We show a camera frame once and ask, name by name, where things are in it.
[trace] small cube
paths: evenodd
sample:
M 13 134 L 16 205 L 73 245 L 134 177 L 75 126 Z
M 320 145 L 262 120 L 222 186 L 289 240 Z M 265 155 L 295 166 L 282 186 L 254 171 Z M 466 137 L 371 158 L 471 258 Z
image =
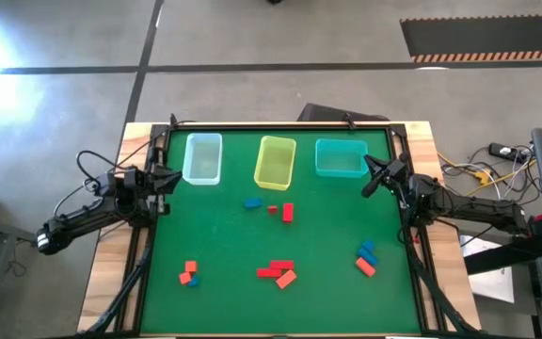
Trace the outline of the small cube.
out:
M 179 275 L 179 282 L 181 284 L 188 284 L 191 281 L 192 281 L 192 276 L 191 274 L 189 274 L 189 272 L 184 272 Z
M 375 249 L 375 244 L 372 240 L 365 240 L 362 247 L 371 253 Z
M 185 272 L 196 273 L 198 272 L 198 263 L 195 260 L 188 260 L 185 262 Z
M 271 260 L 269 268 L 274 269 L 294 269 L 294 261 L 292 260 Z
M 277 268 L 257 268 L 256 276 L 259 278 L 279 278 L 281 277 L 281 269 Z
M 365 259 L 365 261 L 367 263 L 369 263 L 369 265 L 371 265 L 371 266 L 376 266 L 377 265 L 377 258 L 375 257 L 375 255 L 371 254 L 370 252 L 368 252 L 364 248 L 360 248 L 357 251 L 357 256 Z
M 248 198 L 244 201 L 246 209 L 259 208 L 261 206 L 263 206 L 263 199 L 261 198 Z
M 292 270 L 285 272 L 279 279 L 276 280 L 279 288 L 284 289 L 287 285 L 296 279 L 296 273 Z
M 199 285 L 199 277 L 193 276 L 192 280 L 187 284 L 187 287 L 196 287 Z
M 358 258 L 355 262 L 355 265 L 357 265 L 357 267 L 368 277 L 371 277 L 375 274 L 375 268 L 369 265 L 363 258 Z
M 294 220 L 294 204 L 286 202 L 283 204 L 283 223 L 292 223 Z

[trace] plastic container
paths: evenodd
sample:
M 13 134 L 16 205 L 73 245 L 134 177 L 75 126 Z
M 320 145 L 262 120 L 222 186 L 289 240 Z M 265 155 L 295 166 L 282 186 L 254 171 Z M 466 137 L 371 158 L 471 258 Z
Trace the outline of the plastic container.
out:
M 218 185 L 221 181 L 223 137 L 218 133 L 187 136 L 183 178 L 191 185 Z
M 261 138 L 259 158 L 254 170 L 256 185 L 286 190 L 292 182 L 292 169 L 296 154 L 296 141 L 285 137 Z
M 317 139 L 315 170 L 320 176 L 360 178 L 369 171 L 363 159 L 365 154 L 365 141 Z

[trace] gray floor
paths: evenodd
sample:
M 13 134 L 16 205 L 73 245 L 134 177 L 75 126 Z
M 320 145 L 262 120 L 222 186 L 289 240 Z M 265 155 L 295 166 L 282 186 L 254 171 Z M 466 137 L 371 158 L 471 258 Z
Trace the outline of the gray floor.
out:
M 136 65 L 152 8 L 153 0 L 0 0 L 0 67 Z M 532 13 L 542 14 L 542 0 L 285 0 L 275 7 L 167 0 L 151 64 L 408 61 L 399 19 Z M 0 219 L 36 231 L 80 185 L 78 151 L 115 156 L 134 79 L 0 75 Z M 542 69 L 150 74 L 136 120 L 167 121 L 173 112 L 199 121 L 293 121 L 308 102 L 431 121 L 438 148 L 464 161 L 490 141 L 528 143 L 530 130 L 542 126 Z M 105 170 L 95 161 L 89 168 Z M 474 188 L 472 179 L 448 184 Z M 491 188 L 481 195 L 495 196 Z M 79 196 L 66 208 L 85 202 Z M 542 212 L 540 201 L 527 207 Z M 86 236 L 51 257 L 20 246 L 28 272 L 7 275 L 0 286 L 0 338 L 73 333 L 94 245 Z M 527 273 L 515 272 L 515 305 L 477 299 L 483 327 L 532 336 L 523 315 L 534 312 Z

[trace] teal bin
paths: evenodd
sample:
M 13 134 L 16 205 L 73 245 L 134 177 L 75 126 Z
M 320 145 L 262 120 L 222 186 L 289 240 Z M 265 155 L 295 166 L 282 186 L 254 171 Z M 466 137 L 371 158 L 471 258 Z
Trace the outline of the teal bin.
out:
M 365 154 L 365 141 L 317 139 L 315 170 L 320 176 L 360 178 L 369 171 L 363 159 Z

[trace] green table surface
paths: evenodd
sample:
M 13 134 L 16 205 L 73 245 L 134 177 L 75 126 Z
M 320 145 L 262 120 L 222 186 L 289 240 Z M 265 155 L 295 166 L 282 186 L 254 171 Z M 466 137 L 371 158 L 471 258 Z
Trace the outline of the green table surface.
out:
M 384 130 L 223 131 L 221 181 L 181 181 L 168 196 L 171 214 L 156 230 L 142 333 L 419 333 L 400 219 L 394 197 L 379 188 L 370 198 L 360 179 L 315 173 L 318 138 L 360 139 L 369 153 L 388 159 Z M 189 132 L 173 132 L 167 164 L 183 167 Z M 292 184 L 286 191 L 253 179 L 262 136 L 296 140 Z M 246 210 L 246 198 L 264 206 Z M 294 222 L 281 206 L 292 202 Z M 278 205 L 269 215 L 267 205 Z M 361 243 L 375 242 L 372 278 L 355 266 Z M 294 260 L 297 279 L 280 290 L 256 276 L 270 260 Z M 200 285 L 180 285 L 186 260 L 197 260 Z

